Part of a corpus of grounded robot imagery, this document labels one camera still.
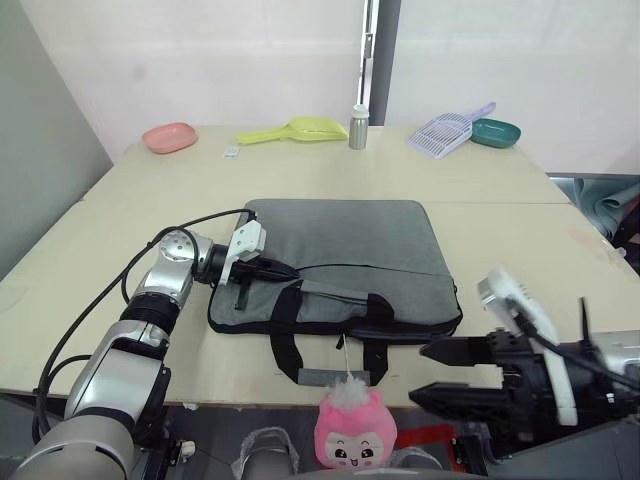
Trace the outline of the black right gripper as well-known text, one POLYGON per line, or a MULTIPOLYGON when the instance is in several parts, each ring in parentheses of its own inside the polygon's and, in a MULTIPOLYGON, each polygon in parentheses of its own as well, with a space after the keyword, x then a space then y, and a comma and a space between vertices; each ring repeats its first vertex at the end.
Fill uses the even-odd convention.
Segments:
POLYGON ((544 358, 529 339, 498 329, 486 337, 445 337, 420 348, 422 357, 457 367, 493 365, 502 370, 502 389, 434 382, 409 399, 443 419, 491 424, 495 440, 541 444, 557 426, 557 413, 544 358))

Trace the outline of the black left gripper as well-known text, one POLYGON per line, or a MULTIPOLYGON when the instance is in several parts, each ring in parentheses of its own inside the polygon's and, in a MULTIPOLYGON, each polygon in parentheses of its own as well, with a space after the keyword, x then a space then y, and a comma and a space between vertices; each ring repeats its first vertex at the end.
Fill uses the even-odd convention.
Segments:
POLYGON ((230 280, 239 286, 234 309, 243 311, 249 299, 249 290, 254 280, 287 282, 296 279, 297 270, 283 262, 256 257, 252 260, 238 260, 232 265, 230 280))

